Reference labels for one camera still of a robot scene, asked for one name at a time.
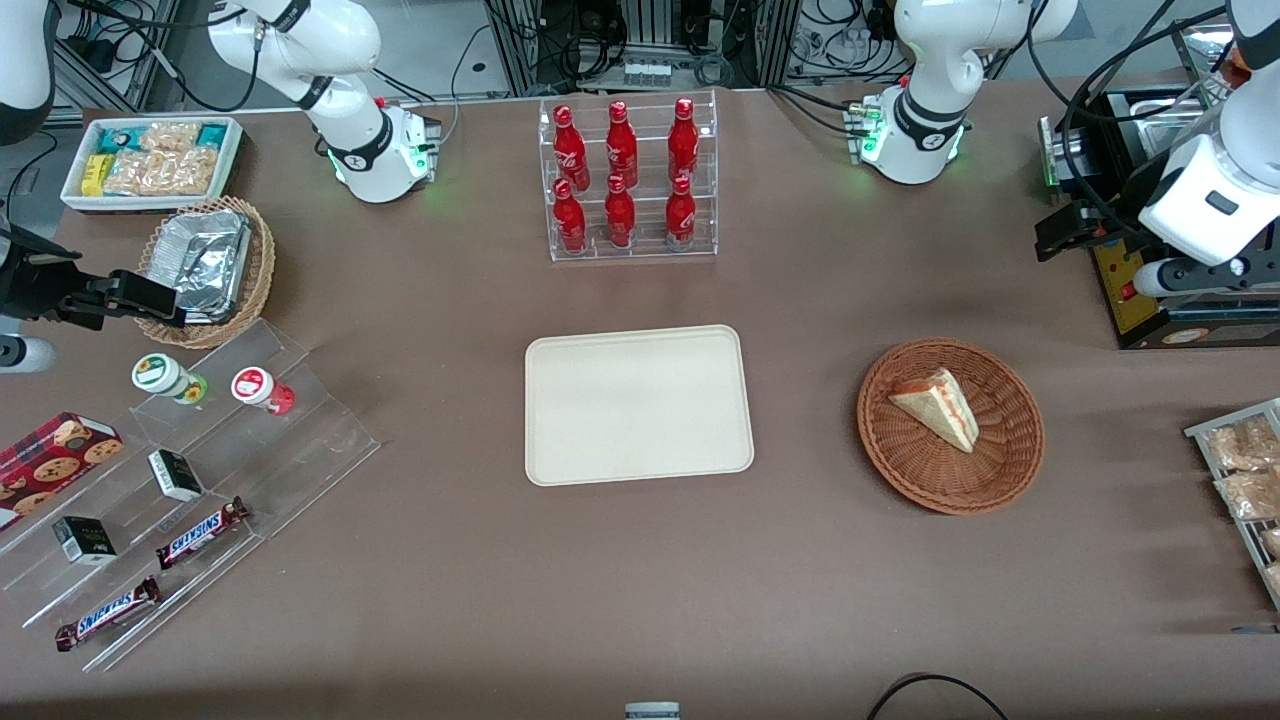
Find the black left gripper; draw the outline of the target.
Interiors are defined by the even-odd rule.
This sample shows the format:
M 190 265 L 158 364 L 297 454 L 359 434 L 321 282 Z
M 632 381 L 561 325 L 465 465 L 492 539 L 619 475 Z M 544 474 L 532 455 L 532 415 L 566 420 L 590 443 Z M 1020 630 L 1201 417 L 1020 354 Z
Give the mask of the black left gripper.
M 1139 167 L 1107 161 L 1103 167 L 1103 187 L 1115 191 L 1108 205 L 1119 220 L 1132 229 L 1125 231 L 1116 220 L 1101 220 L 1088 202 L 1071 200 L 1036 223 L 1039 263 L 1047 263 L 1061 252 L 1111 241 L 1123 241 L 1126 249 L 1164 246 L 1164 241 L 1139 222 L 1139 214 L 1155 193 L 1166 161 L 1146 161 Z

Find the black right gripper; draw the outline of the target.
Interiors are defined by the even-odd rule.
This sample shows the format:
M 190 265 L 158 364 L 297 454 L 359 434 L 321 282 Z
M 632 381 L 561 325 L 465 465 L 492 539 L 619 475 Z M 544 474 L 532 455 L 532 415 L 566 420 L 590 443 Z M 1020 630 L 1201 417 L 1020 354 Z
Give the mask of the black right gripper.
M 100 331 L 108 315 L 105 297 L 92 291 L 96 275 L 76 265 L 82 252 L 31 233 L 3 234 L 1 313 L 17 320 L 49 319 Z M 114 270 L 111 302 L 116 316 L 186 327 L 177 292 L 128 270 Z

